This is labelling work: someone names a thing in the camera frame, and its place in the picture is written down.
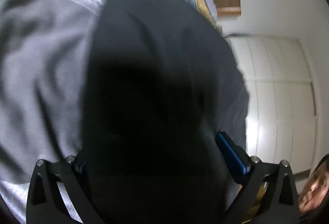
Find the black puffer jacket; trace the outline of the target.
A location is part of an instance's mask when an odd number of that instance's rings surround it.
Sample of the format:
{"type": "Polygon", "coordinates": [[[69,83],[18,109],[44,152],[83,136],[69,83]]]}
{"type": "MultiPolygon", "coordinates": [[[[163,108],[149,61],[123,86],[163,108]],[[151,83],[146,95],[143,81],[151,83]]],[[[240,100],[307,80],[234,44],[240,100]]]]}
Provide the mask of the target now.
{"type": "Polygon", "coordinates": [[[84,175],[106,223],[222,223],[215,143],[246,142],[249,95],[227,41],[184,0],[107,0],[86,76],[84,175]]]}

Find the white wardrobe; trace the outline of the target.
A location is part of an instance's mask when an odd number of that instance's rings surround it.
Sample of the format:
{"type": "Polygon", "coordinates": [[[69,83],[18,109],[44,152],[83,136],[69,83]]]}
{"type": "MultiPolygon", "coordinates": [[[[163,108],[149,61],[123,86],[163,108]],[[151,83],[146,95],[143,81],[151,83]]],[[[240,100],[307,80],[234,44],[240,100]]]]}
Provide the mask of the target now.
{"type": "Polygon", "coordinates": [[[317,115],[312,76],[296,39],[227,38],[249,92],[247,153],[287,160],[294,174],[312,167],[317,115]]]}

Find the striped duvet cover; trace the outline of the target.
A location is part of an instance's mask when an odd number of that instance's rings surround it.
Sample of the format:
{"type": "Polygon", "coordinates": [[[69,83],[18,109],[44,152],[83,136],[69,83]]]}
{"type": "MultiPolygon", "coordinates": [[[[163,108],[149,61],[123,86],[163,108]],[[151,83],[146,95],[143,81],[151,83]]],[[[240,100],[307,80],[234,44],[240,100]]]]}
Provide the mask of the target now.
{"type": "MultiPolygon", "coordinates": [[[[105,1],[1,0],[1,198],[16,223],[35,162],[80,149],[80,92],[105,1]]],[[[212,23],[213,9],[183,1],[212,23]]]]}

